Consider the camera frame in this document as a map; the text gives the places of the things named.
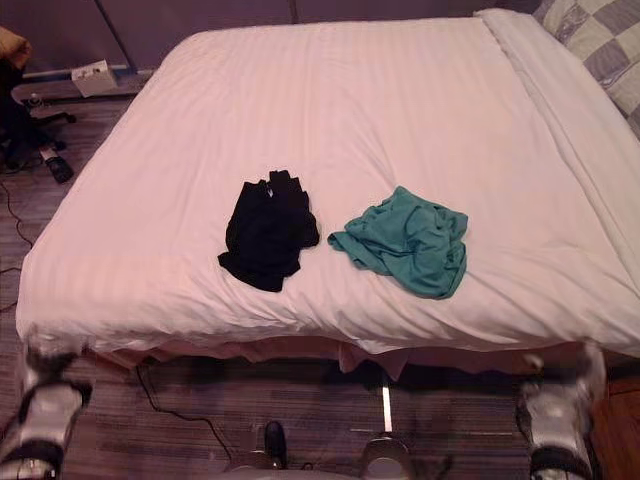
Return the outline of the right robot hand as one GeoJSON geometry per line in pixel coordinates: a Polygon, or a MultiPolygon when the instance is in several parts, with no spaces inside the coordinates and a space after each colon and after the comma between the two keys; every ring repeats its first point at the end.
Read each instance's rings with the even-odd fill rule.
{"type": "Polygon", "coordinates": [[[604,353],[593,342],[583,343],[572,360],[541,362],[538,375],[522,386],[526,394],[554,391],[559,395],[597,401],[606,391],[604,353]]]}

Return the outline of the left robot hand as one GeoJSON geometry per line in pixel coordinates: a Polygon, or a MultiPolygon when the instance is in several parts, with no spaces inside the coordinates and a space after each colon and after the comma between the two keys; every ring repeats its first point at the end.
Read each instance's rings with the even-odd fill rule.
{"type": "Polygon", "coordinates": [[[85,349],[86,343],[80,338],[32,331],[23,339],[22,390],[61,378],[85,349]]]}

